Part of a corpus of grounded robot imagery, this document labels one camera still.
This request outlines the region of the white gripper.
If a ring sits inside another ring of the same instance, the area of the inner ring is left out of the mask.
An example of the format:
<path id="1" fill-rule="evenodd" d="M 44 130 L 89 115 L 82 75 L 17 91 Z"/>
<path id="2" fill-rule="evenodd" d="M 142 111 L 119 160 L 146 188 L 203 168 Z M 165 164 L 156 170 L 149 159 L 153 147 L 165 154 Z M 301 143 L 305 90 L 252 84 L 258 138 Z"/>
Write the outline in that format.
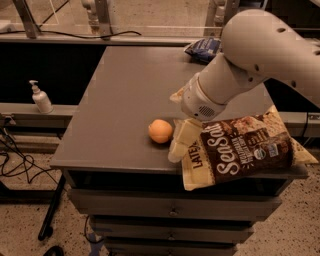
<path id="1" fill-rule="evenodd" d="M 168 160 L 172 163 L 177 163 L 183 159 L 189 147 L 202 132 L 202 123 L 200 121 L 213 120 L 225 110 L 226 106 L 211 101 L 205 95 L 199 83 L 198 73 L 183 88 L 173 93 L 169 99 L 177 104 L 181 102 L 181 110 L 189 117 L 192 117 L 174 121 L 175 129 L 169 147 Z"/>

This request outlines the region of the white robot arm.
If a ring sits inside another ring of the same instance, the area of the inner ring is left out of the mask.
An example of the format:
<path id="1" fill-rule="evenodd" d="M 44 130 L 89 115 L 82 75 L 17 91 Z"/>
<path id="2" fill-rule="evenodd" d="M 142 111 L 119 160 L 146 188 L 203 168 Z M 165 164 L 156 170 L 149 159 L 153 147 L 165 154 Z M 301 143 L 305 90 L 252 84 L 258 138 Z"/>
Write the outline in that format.
<path id="1" fill-rule="evenodd" d="M 191 119 L 177 124 L 168 159 L 179 162 L 211 121 L 237 95 L 273 78 L 320 105 L 320 56 L 316 46 L 275 15 L 248 9 L 234 15 L 221 35 L 222 51 L 170 99 Z"/>

